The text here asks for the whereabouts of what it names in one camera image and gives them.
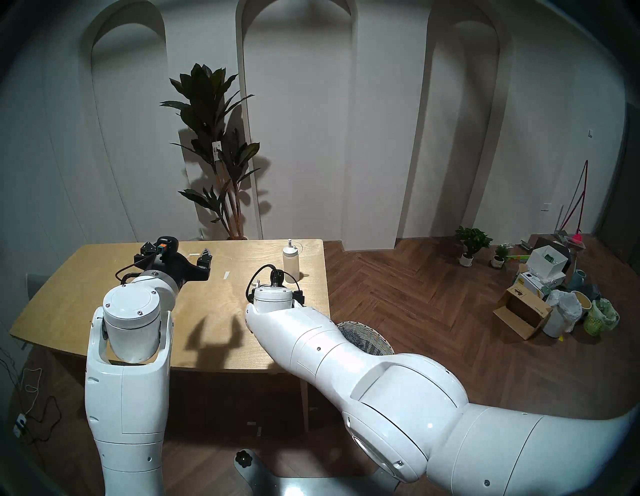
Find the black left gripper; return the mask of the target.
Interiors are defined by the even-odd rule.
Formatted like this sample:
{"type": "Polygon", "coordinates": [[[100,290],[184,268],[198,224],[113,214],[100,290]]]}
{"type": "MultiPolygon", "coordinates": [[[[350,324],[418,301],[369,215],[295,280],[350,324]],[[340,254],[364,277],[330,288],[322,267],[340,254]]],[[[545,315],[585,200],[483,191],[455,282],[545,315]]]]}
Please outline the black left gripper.
{"type": "Polygon", "coordinates": [[[140,254],[135,255],[135,267],[143,270],[142,275],[168,277],[180,290],[188,282],[209,280],[212,256],[207,248],[203,249],[196,264],[191,264],[180,253],[156,253],[156,245],[145,242],[140,254]]]}

